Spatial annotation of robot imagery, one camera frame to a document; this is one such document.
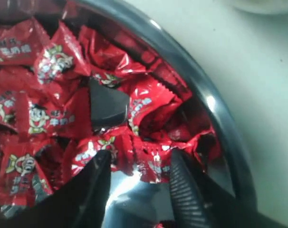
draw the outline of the shiny metal surface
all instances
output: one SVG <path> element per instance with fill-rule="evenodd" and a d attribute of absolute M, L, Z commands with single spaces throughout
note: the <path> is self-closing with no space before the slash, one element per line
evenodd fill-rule
<path fill-rule="evenodd" d="M 195 60 L 154 20 L 119 0 L 78 0 L 67 10 L 64 0 L 0 0 L 0 22 L 15 23 L 36 15 L 44 26 L 53 29 L 57 19 L 65 19 L 75 27 L 87 24 L 99 31 L 111 33 L 124 28 L 150 46 L 185 80 L 194 96 L 198 97 L 213 123 L 224 151 L 225 161 L 209 169 L 214 179 L 230 190 L 238 199 L 256 207 L 256 194 L 243 144 L 234 120 L 217 89 Z M 173 219 L 167 184 L 148 184 L 139 176 L 126 177 L 121 172 L 112 174 L 110 198 L 106 206 L 103 227 L 151 227 L 160 220 Z"/>

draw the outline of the black plastic piece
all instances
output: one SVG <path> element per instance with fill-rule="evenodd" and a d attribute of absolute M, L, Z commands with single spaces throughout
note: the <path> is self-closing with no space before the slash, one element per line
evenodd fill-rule
<path fill-rule="evenodd" d="M 287 228 L 235 199 L 184 151 L 172 151 L 170 178 L 173 211 L 179 227 Z M 191 224 L 195 220 L 191 215 L 202 222 L 208 220 L 210 226 Z"/>
<path fill-rule="evenodd" d="M 110 190 L 110 151 L 99 151 L 69 183 L 0 228 L 101 227 Z"/>
<path fill-rule="evenodd" d="M 91 123 L 93 129 L 112 127 L 127 120 L 129 96 L 90 79 Z"/>

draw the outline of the white table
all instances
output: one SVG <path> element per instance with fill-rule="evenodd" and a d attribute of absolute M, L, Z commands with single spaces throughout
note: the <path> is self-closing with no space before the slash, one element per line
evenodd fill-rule
<path fill-rule="evenodd" d="M 203 67 L 248 144 L 259 211 L 288 225 L 288 15 L 241 12 L 220 0 L 125 0 Z"/>

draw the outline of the bowl rim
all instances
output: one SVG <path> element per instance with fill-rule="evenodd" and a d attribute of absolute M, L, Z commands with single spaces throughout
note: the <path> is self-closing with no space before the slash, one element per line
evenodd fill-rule
<path fill-rule="evenodd" d="M 227 160 L 237 199 L 256 208 L 249 153 L 228 107 L 212 81 L 191 55 L 161 26 L 134 6 L 117 0 L 74 0 L 116 21 L 152 47 L 185 80 L 208 111 Z"/>

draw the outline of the stainless steel bowl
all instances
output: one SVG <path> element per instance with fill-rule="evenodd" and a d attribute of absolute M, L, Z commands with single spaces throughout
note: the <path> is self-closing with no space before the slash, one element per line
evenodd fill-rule
<path fill-rule="evenodd" d="M 232 186 L 232 194 L 237 199 L 255 208 L 256 194 L 247 149 L 225 102 L 196 61 L 153 19 L 122 1 L 78 0 L 75 3 L 75 7 L 66 8 L 65 0 L 0 0 L 0 23 L 14 24 L 35 15 L 51 32 L 56 29 L 57 20 L 63 19 L 76 31 L 86 24 L 109 39 L 113 39 L 113 32 L 118 30 L 132 34 L 133 42 L 142 45 L 142 50 L 162 57 L 185 80 L 193 98 L 184 104 L 184 109 L 192 112 L 199 107 L 200 112 L 208 114 L 224 154 L 221 165 L 211 166 L 211 175 L 228 190 Z M 128 44 L 119 45 L 135 58 L 142 55 L 139 50 L 130 50 Z M 120 172 L 113 173 L 104 227 L 113 227 L 113 224 L 125 227 L 126 219 L 130 224 L 173 219 L 168 185 L 143 183 L 137 175 L 127 177 Z"/>

